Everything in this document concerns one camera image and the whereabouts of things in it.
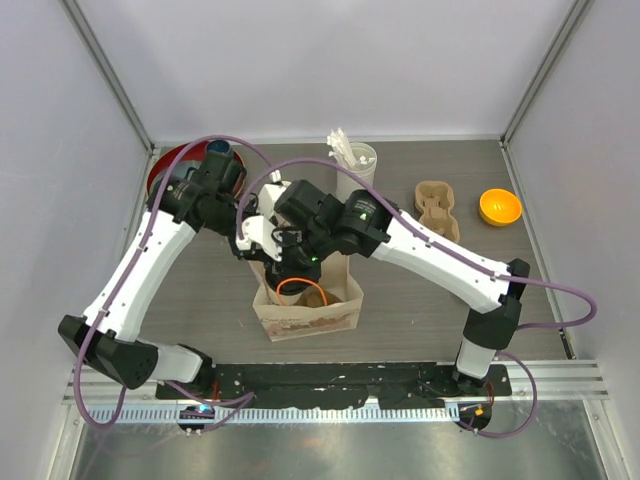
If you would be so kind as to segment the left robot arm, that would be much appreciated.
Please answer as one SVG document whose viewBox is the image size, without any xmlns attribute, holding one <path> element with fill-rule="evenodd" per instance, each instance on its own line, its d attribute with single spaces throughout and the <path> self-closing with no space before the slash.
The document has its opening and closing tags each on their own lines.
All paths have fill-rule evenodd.
<svg viewBox="0 0 640 480">
<path fill-rule="evenodd" d="M 100 295 L 80 317 L 67 315 L 58 333 L 85 365 L 127 389 L 170 380 L 190 398 L 213 385 L 210 356 L 185 345 L 140 339 L 141 325 L 158 288 L 181 251 L 201 229 L 235 240 L 236 198 L 246 177 L 230 144 L 214 140 L 205 157 L 167 186 L 154 186 L 135 241 Z"/>
</svg>

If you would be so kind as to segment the white straws bundle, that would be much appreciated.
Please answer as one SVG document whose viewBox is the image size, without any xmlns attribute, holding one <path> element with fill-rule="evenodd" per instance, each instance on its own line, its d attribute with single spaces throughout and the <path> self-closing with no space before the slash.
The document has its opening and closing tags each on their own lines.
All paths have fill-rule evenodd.
<svg viewBox="0 0 640 480">
<path fill-rule="evenodd" d="M 327 136 L 326 143 L 330 147 L 329 156 L 341 166 L 347 168 L 355 165 L 356 160 L 350 147 L 351 141 L 341 128 L 332 130 Z"/>
</svg>

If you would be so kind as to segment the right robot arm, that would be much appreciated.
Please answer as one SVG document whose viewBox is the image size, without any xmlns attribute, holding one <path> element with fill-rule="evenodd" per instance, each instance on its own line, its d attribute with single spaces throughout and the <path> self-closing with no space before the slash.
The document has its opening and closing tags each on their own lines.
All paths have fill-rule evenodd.
<svg viewBox="0 0 640 480">
<path fill-rule="evenodd" d="M 341 202 L 306 180 L 266 184 L 258 210 L 274 227 L 279 259 L 271 281 L 314 278 L 334 253 L 360 255 L 402 267 L 453 293 L 469 307 L 451 371 L 457 391 L 472 395 L 488 381 L 494 355 L 510 343 L 519 323 L 530 274 L 521 259 L 496 262 L 428 230 L 395 205 L 359 189 Z"/>
</svg>

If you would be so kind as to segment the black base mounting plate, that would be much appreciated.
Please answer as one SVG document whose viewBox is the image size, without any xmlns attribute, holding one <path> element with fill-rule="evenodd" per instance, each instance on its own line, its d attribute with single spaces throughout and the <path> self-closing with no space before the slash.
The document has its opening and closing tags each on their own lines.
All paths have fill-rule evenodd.
<svg viewBox="0 0 640 480">
<path fill-rule="evenodd" d="M 449 398 L 508 397 L 507 368 L 489 367 L 487 377 L 473 380 L 436 362 L 219 364 L 193 383 L 165 381 L 156 388 L 161 400 L 236 400 L 248 393 L 258 409 L 359 409 L 374 397 L 381 409 L 440 407 Z"/>
</svg>

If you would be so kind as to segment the white cylindrical straw holder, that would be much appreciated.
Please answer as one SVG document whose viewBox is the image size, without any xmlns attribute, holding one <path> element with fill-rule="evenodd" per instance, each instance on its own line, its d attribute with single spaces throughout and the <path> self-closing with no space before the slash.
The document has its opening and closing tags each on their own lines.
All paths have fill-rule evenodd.
<svg viewBox="0 0 640 480">
<path fill-rule="evenodd" d="M 370 145 L 361 142 L 351 142 L 350 147 L 356 163 L 354 166 L 347 166 L 347 169 L 368 185 L 372 185 L 378 158 L 376 151 Z M 335 196 L 341 202 L 345 203 L 350 194 L 360 188 L 361 185 L 350 176 L 343 173 L 337 174 Z"/>
</svg>

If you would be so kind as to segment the red round tray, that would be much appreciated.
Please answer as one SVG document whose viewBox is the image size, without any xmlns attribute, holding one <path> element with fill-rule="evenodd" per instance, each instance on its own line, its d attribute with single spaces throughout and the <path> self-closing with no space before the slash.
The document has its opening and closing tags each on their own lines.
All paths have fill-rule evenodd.
<svg viewBox="0 0 640 480">
<path fill-rule="evenodd" d="M 189 178 L 194 173 L 200 164 L 205 160 L 207 153 L 208 141 L 203 141 L 193 146 L 185 156 L 180 160 L 178 165 L 174 168 L 173 174 L 179 177 Z M 161 155 L 160 159 L 151 168 L 151 171 L 146 180 L 146 193 L 150 194 L 153 187 L 162 179 L 167 168 L 173 162 L 175 157 L 185 147 L 185 144 L 179 145 L 168 152 Z M 236 198 L 239 198 L 246 183 L 246 173 L 240 175 L 234 188 L 233 194 Z"/>
</svg>

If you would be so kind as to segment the aluminium frame rail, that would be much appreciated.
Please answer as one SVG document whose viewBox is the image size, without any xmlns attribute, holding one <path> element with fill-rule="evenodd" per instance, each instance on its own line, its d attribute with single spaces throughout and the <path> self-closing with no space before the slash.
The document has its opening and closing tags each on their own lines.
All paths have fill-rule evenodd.
<svg viewBox="0 0 640 480">
<path fill-rule="evenodd" d="M 459 422 L 486 427 L 501 406 L 529 414 L 547 401 L 604 400 L 592 361 L 498 360 L 481 387 L 462 387 L 446 363 L 220 364 L 202 394 L 159 381 L 125 393 L 105 375 L 81 373 L 90 418 L 119 424 L 177 424 L 186 432 L 231 424 Z"/>
</svg>

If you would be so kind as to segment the brown pulp cup carrier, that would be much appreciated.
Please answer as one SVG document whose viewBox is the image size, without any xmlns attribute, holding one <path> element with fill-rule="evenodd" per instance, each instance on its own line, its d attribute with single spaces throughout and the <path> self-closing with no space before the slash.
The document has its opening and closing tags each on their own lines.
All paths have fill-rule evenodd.
<svg viewBox="0 0 640 480">
<path fill-rule="evenodd" d="M 307 289 L 296 302 L 297 306 L 320 308 L 341 303 L 342 300 L 331 292 L 321 293 L 317 289 Z"/>
<path fill-rule="evenodd" d="M 443 181 L 422 181 L 415 187 L 414 205 L 419 223 L 436 234 L 458 244 L 460 229 L 452 215 L 455 197 L 452 187 Z"/>
</svg>

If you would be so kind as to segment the dark blue ceramic mug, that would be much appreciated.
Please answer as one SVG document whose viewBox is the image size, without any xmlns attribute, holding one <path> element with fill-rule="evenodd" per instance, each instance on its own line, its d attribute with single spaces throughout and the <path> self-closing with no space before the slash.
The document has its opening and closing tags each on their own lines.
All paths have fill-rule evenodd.
<svg viewBox="0 0 640 480">
<path fill-rule="evenodd" d="M 216 139 L 210 141 L 205 147 L 206 154 L 218 154 L 232 158 L 234 151 L 231 144 L 224 139 Z"/>
</svg>

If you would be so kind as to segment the printed kraft paper bag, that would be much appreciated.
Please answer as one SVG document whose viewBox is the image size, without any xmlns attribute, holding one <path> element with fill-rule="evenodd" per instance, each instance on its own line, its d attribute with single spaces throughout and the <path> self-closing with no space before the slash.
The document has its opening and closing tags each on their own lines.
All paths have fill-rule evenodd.
<svg viewBox="0 0 640 480">
<path fill-rule="evenodd" d="M 249 265 L 258 281 L 253 309 L 271 341 L 352 330 L 357 326 L 364 292 L 350 273 L 348 257 L 339 253 L 328 257 L 321 264 L 320 280 L 314 285 L 309 284 L 307 289 L 331 292 L 342 300 L 320 308 L 297 306 L 298 300 L 290 304 L 273 302 L 267 291 L 262 264 L 251 261 Z"/>
</svg>

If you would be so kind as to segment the orange plastic bowl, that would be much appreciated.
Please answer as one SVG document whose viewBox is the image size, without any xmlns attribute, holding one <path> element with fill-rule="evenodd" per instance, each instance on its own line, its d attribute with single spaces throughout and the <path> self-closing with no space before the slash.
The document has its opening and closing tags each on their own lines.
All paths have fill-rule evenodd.
<svg viewBox="0 0 640 480">
<path fill-rule="evenodd" d="M 493 188 L 485 191 L 479 199 L 479 213 L 482 220 L 495 227 L 504 227 L 520 219 L 523 207 L 518 197 L 504 189 Z"/>
</svg>

